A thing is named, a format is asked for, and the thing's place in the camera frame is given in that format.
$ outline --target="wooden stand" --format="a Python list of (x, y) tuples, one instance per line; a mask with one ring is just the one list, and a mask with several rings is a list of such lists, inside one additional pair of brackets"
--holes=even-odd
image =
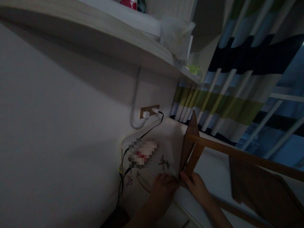
[[(201, 138), (193, 111), (184, 136), (180, 171), (184, 171), (190, 177), (205, 147), (230, 156), (232, 196), (238, 203), (244, 202), (276, 227), (304, 227), (302, 204), (279, 175), (271, 174), (265, 169), (301, 182), (304, 182), (303, 172), (234, 147)], [(256, 227), (269, 227), (229, 204), (216, 198), (215, 201), (221, 208)]]

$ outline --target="wooden frame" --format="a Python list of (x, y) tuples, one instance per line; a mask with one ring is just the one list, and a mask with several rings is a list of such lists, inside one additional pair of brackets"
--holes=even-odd
[[(256, 165), (258, 167), (272, 170), (279, 174), (304, 182), (304, 172), (301, 172), (294, 168), (290, 168), (285, 165), (275, 163), (273, 161), (264, 158), (257, 157), (255, 155), (246, 153), (234, 147), (226, 146), (221, 143), (217, 143), (208, 139), (201, 138), (198, 132), (196, 115), (195, 112), (193, 111), (192, 117), (189, 122), (189, 126), (184, 136), (180, 171), (184, 171), (190, 177), (205, 147), (227, 154), (230, 157), (239, 159), (251, 165)], [(215, 197), (214, 200), (224, 210), (227, 210), (228, 212), (242, 218), (243, 220), (253, 224), (256, 227), (261, 227), (261, 228), (269, 227), (267, 224), (264, 224), (263, 222), (249, 216), (248, 214), (240, 211), (239, 209)]]

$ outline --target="charging cable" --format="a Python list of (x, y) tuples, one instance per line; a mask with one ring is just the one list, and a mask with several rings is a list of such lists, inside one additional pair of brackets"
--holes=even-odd
[(138, 91), (138, 87), (139, 87), (139, 75), (140, 75), (140, 70), (141, 70), (141, 67), (138, 68), (138, 71), (137, 71), (137, 81), (136, 81), (136, 88), (135, 88), (135, 94), (134, 94), (134, 97), (133, 97), (133, 102), (132, 102), (132, 107), (131, 107), (131, 116), (130, 116), (130, 123), (131, 123), (131, 126), (138, 130), (138, 129), (141, 129), (143, 127), (143, 125), (145, 124), (146, 122), (146, 119), (143, 121), (143, 123), (139, 126), (139, 127), (135, 127), (133, 125), (133, 108), (135, 106), (135, 101), (136, 101), (136, 98), (137, 98), (137, 91)]
[[(152, 127), (150, 130), (148, 130), (146, 133), (144, 133), (142, 136), (140, 136), (140, 138), (143, 138), (146, 134), (148, 134), (153, 128), (157, 127), (158, 125), (160, 125), (164, 119), (164, 114), (158, 109), (158, 108), (152, 108), (152, 111), (155, 113), (160, 113), (162, 114), (161, 117), (161, 121), (159, 122), (159, 124), (155, 125), (154, 127)], [(124, 190), (124, 177), (127, 175), (127, 173), (131, 170), (131, 167), (129, 167), (126, 172), (123, 174), (122, 173), (122, 165), (123, 165), (123, 161), (124, 161), (124, 156), (126, 155), (127, 151), (129, 150), (129, 148), (127, 148), (125, 150), (125, 152), (123, 153), (123, 158), (121, 160), (121, 164), (119, 166), (119, 174), (120, 174), (120, 184), (119, 184), (119, 188), (118, 188), (118, 200), (117, 200), (117, 204), (116, 204), (116, 208), (119, 207), (119, 203), (120, 203), (120, 196), (123, 194), (123, 190)]]

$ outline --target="green stripe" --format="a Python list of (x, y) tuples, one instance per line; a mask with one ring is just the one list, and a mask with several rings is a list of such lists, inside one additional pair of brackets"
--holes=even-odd
[(188, 97), (188, 94), (189, 94), (189, 90), (190, 90), (190, 88), (188, 88), (188, 87), (184, 88), (182, 96), (180, 98), (180, 105), (182, 105), (182, 106), (185, 105), (187, 97)]
[(175, 96), (174, 96), (174, 100), (173, 100), (174, 102), (180, 102), (183, 90), (184, 90), (184, 87), (180, 87), (180, 86), (177, 87)]
[(190, 104), (191, 98), (193, 96), (193, 93), (194, 93), (194, 89), (190, 89), (189, 95), (188, 95), (186, 103), (184, 105), (185, 107), (189, 107), (189, 104)]
[(180, 105), (190, 108), (198, 107), (201, 108), (201, 111), (207, 110), (210, 114), (217, 113), (223, 119), (230, 118), (244, 125), (250, 125), (263, 107), (263, 103), (260, 102), (220, 95), (218, 93), (190, 90), (190, 88), (184, 87), (179, 87), (178, 90), (179, 92), (177, 93), (182, 95), (178, 95), (180, 99), (174, 101), (180, 102)]
[(199, 93), (200, 93), (200, 90), (194, 90), (193, 96), (192, 96), (190, 104), (189, 104), (189, 108), (194, 107), (194, 104), (196, 103)]
[(285, 0), (275, 0), (269, 13), (276, 13), (277, 11), (279, 11), (282, 8), (284, 2)]
[(200, 90), (196, 98), (194, 107), (201, 108), (203, 106), (204, 100), (206, 99), (206, 96), (207, 96), (207, 91)]
[(221, 100), (223, 99), (223, 96), (224, 95), (222, 95), (222, 94), (218, 95), (218, 98), (216, 99), (216, 102), (215, 102), (215, 104), (213, 105), (213, 107), (212, 107), (212, 109), (210, 111), (211, 115), (214, 115), (215, 111), (218, 109), (219, 104), (220, 104)]
[(242, 10), (243, 4), (245, 0), (235, 0), (232, 6), (232, 12), (230, 19), (231, 20), (236, 20), (238, 16), (240, 15), (240, 12)]
[(245, 17), (249, 17), (255, 12), (257, 12), (261, 6), (264, 4), (265, 0), (251, 0), (246, 11)]
[(206, 96), (206, 99), (204, 100), (204, 103), (203, 103), (203, 106), (201, 108), (201, 111), (204, 111), (206, 109), (207, 105), (211, 103), (211, 102), (209, 102), (210, 98), (211, 98), (211, 95), (212, 95), (211, 92), (207, 92), (207, 96)]

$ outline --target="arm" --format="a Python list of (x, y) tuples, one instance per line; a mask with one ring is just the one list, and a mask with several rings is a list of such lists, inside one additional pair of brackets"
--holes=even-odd
[(124, 228), (149, 228), (168, 210), (179, 184), (167, 174), (158, 174), (148, 201)]
[(212, 219), (213, 223), (215, 225), (217, 225), (218, 227), (232, 228), (231, 223), (226, 218), (226, 216), (224, 215), (222, 210), (215, 203), (212, 196), (208, 192), (208, 190), (205, 186), (205, 183), (203, 182), (200, 175), (193, 172), (191, 175), (193, 182), (190, 181), (190, 179), (184, 172), (181, 172), (180, 176), (181, 176), (182, 180), (186, 183), (189, 191), (191, 192), (193, 197), (196, 199), (196, 201), (208, 213), (208, 215)]

